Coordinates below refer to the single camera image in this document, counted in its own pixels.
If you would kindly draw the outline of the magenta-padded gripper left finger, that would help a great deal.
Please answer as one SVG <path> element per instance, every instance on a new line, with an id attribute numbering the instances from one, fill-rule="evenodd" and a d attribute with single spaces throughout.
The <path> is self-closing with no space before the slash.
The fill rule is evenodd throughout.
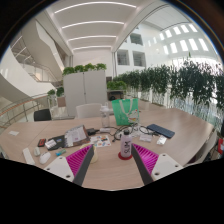
<path id="1" fill-rule="evenodd" d="M 44 170 L 81 186 L 93 156 L 93 146 L 87 145 L 67 157 L 59 156 Z"/>

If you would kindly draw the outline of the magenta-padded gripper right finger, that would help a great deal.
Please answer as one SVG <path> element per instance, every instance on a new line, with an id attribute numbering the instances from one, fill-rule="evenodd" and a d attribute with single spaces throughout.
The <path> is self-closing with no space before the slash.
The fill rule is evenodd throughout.
<path id="1" fill-rule="evenodd" d="M 168 154 L 157 154 L 143 146 L 132 144 L 132 156 L 145 185 L 182 169 Z"/>

